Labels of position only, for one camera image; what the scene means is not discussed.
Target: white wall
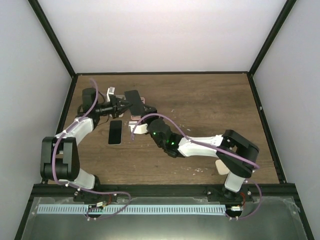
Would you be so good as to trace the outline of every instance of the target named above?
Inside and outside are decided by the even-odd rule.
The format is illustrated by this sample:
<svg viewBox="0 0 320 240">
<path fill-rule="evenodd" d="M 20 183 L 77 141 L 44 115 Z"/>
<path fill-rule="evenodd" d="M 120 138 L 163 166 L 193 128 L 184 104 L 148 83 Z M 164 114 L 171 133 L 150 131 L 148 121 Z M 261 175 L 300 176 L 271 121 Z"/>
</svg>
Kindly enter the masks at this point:
<svg viewBox="0 0 320 240">
<path fill-rule="evenodd" d="M 0 239 L 17 232 L 71 78 L 26 0 L 0 8 Z"/>
<path fill-rule="evenodd" d="M 297 1 L 254 76 L 289 182 L 320 239 L 320 1 Z"/>
<path fill-rule="evenodd" d="M 285 0 L 40 0 L 76 73 L 248 71 Z"/>
</svg>

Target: black metal frame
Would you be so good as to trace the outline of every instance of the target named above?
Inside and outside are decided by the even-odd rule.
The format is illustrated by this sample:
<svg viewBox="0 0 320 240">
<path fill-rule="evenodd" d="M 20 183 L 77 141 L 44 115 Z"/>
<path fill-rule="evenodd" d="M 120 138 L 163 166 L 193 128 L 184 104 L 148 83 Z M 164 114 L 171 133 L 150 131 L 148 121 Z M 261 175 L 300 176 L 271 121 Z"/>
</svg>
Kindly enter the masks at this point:
<svg viewBox="0 0 320 240">
<path fill-rule="evenodd" d="M 272 45 L 274 39 L 276 38 L 279 30 L 281 29 L 283 23 L 288 17 L 291 9 L 293 8 L 295 2 L 297 0 L 287 0 L 284 4 L 278 18 L 276 19 L 269 35 L 267 36 L 261 50 L 259 51 L 251 69 L 249 72 L 247 71 L 233 71 L 233 72 L 126 72 L 126 73 L 117 73 L 117 72 L 93 72 L 93 73 L 75 73 L 73 70 L 71 63 L 69 62 L 67 55 L 65 54 L 54 30 L 52 29 L 44 11 L 42 10 L 38 0 L 28 0 L 31 7 L 33 8 L 36 16 L 38 17 L 40 23 L 42 24 L 45 32 L 47 33 L 49 39 L 51 40 L 54 48 L 56 49 L 58 55 L 60 56 L 65 68 L 70 74 L 72 80 L 70 84 L 70 88 L 68 91 L 68 95 L 62 110 L 61 118 L 57 127 L 57 133 L 63 130 L 66 117 L 69 111 L 70 103 L 72 100 L 72 96 L 77 84 L 78 76 L 80 75 L 154 75 L 154 74 L 247 74 L 248 81 L 251 87 L 251 91 L 253 94 L 253 98 L 257 107 L 257 111 L 259 113 L 259 117 L 262 123 L 262 127 L 266 136 L 266 140 L 270 149 L 270 153 L 273 159 L 273 163 L 276 169 L 276 173 L 278 176 L 279 183 L 278 184 L 260 184 L 262 194 L 264 196 L 272 196 L 272 197 L 293 197 L 296 205 L 300 208 L 300 218 L 303 223 L 306 235 L 308 239 L 313 240 L 313 234 L 310 229 L 306 214 L 304 212 L 303 206 L 301 204 L 296 186 L 293 183 L 287 183 L 286 176 L 284 174 L 281 162 L 279 160 L 279 156 L 275 147 L 275 143 L 273 141 L 269 125 L 254 83 L 253 76 L 256 73 L 259 65 L 263 61 L 267 51 Z M 208 195 L 208 192 L 217 192 L 217 189 L 221 189 L 221 184 L 197 184 L 197 185 L 105 185 L 101 186 L 101 191 L 125 191 L 132 195 L 132 197 L 208 197 L 209 201 L 219 201 L 221 202 L 221 198 L 216 194 Z M 251 191 L 252 196 L 258 196 L 258 190 L 254 185 L 245 185 L 244 188 L 246 190 Z M 58 185 L 50 185 L 47 182 L 43 182 L 41 184 L 35 184 L 33 186 L 32 192 L 30 194 L 30 198 L 25 208 L 25 212 L 23 214 L 21 223 L 19 225 L 17 234 L 15 236 L 16 240 L 22 238 L 24 228 L 32 207 L 33 199 L 36 197 L 74 197 L 76 189 L 65 186 Z M 230 202 L 221 202 L 221 204 L 230 204 Z"/>
</svg>

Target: white plastic bracket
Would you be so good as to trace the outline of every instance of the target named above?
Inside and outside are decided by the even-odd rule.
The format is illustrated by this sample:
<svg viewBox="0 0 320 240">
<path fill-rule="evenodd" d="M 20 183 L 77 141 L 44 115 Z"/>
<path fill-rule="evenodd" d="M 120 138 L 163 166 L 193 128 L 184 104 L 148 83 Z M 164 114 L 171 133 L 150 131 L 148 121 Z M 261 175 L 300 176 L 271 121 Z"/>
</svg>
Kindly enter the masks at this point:
<svg viewBox="0 0 320 240">
<path fill-rule="evenodd" d="M 74 120 L 74 122 L 77 122 L 76 126 L 63 137 L 64 139 L 74 137 L 76 139 L 76 145 L 79 145 L 82 139 L 94 129 L 94 122 L 91 118 L 85 117 L 82 121 L 79 121 L 79 119 L 80 117 L 77 117 Z M 66 133 L 66 131 L 64 130 L 58 133 L 55 137 L 59 138 L 63 133 Z"/>
<path fill-rule="evenodd" d="M 220 146 L 224 137 L 222 135 L 216 136 L 209 136 L 209 137 L 189 137 L 193 141 L 201 142 L 204 144 Z M 209 156 L 218 158 L 216 155 L 217 151 L 206 147 L 201 146 L 196 143 L 191 142 L 190 140 L 186 139 L 185 137 L 181 139 L 179 142 L 178 151 L 185 157 L 190 156 Z"/>
<path fill-rule="evenodd" d="M 232 192 L 239 192 L 242 184 L 246 179 L 244 177 L 240 177 L 232 173 L 231 171 L 228 173 L 226 180 L 224 182 L 224 186 L 226 189 Z"/>
<path fill-rule="evenodd" d="M 227 175 L 230 172 L 229 168 L 220 159 L 215 161 L 215 167 L 219 175 Z"/>
<path fill-rule="evenodd" d="M 111 86 L 108 88 L 108 91 L 106 91 L 106 101 L 110 102 L 110 95 L 114 95 L 116 91 L 116 88 Z"/>
<path fill-rule="evenodd" d="M 129 127 L 130 127 L 130 132 L 131 133 L 134 130 L 134 127 L 137 124 L 137 122 L 138 121 L 129 121 Z M 146 124 L 146 123 L 136 126 L 136 128 L 134 130 L 134 134 L 146 134 L 146 133 L 148 133 L 147 126 L 148 126 L 148 124 Z"/>
<path fill-rule="evenodd" d="M 74 181 L 68 181 L 64 179 L 59 179 L 59 182 L 67 182 L 66 186 L 69 185 L 69 183 L 77 185 L 80 188 L 84 189 L 93 189 L 95 186 L 96 178 L 94 175 L 87 173 L 86 171 L 82 170 L 80 168 L 79 174 L 76 177 Z"/>
</svg>

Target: black joint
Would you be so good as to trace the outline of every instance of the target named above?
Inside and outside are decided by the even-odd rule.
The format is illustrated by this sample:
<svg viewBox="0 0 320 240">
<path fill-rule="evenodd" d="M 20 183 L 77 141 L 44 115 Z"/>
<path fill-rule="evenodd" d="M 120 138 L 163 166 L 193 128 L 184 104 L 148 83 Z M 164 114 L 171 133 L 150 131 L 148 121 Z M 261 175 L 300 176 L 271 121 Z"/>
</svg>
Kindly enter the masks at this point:
<svg viewBox="0 0 320 240">
<path fill-rule="evenodd" d="M 183 138 L 182 135 L 171 131 L 170 126 L 167 125 L 163 118 L 154 119 L 147 127 L 147 130 L 159 148 L 172 158 L 184 158 L 178 151 L 179 143 Z"/>
<path fill-rule="evenodd" d="M 234 201 L 237 198 L 237 194 L 235 192 L 230 191 L 225 187 L 222 188 L 222 193 L 228 200 Z"/>
<path fill-rule="evenodd" d="M 93 87 L 82 90 L 82 109 L 86 113 L 94 104 L 96 99 L 96 89 Z"/>
<path fill-rule="evenodd" d="M 45 180 L 54 180 L 52 157 L 56 137 L 45 137 L 41 146 L 40 174 Z M 75 137 L 63 138 L 58 146 L 57 155 L 63 151 L 63 156 L 55 159 L 55 172 L 58 179 L 74 181 L 80 171 L 80 162 Z"/>
<path fill-rule="evenodd" d="M 259 154 L 259 148 L 241 136 L 239 133 L 233 130 L 226 130 L 223 134 L 223 140 L 221 145 L 218 147 L 229 153 L 236 154 L 240 157 L 248 159 L 249 161 L 255 163 Z M 242 178 L 250 178 L 254 167 L 246 162 L 238 160 L 235 157 L 226 155 L 221 152 L 217 152 L 216 155 L 221 159 L 221 161 L 226 165 L 226 167 L 235 175 Z"/>
</svg>

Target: white cable channel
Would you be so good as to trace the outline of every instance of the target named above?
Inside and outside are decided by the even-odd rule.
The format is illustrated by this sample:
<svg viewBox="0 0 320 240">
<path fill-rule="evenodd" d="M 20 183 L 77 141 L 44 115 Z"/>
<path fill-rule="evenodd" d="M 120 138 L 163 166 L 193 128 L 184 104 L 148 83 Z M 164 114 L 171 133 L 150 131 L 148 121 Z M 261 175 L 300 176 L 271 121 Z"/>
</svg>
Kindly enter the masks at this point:
<svg viewBox="0 0 320 240">
<path fill-rule="evenodd" d="M 103 209 L 94 209 L 90 214 L 109 215 L 125 205 L 111 204 Z M 39 204 L 37 214 L 86 214 L 87 204 Z M 129 205 L 121 215 L 225 215 L 225 205 Z"/>
</svg>

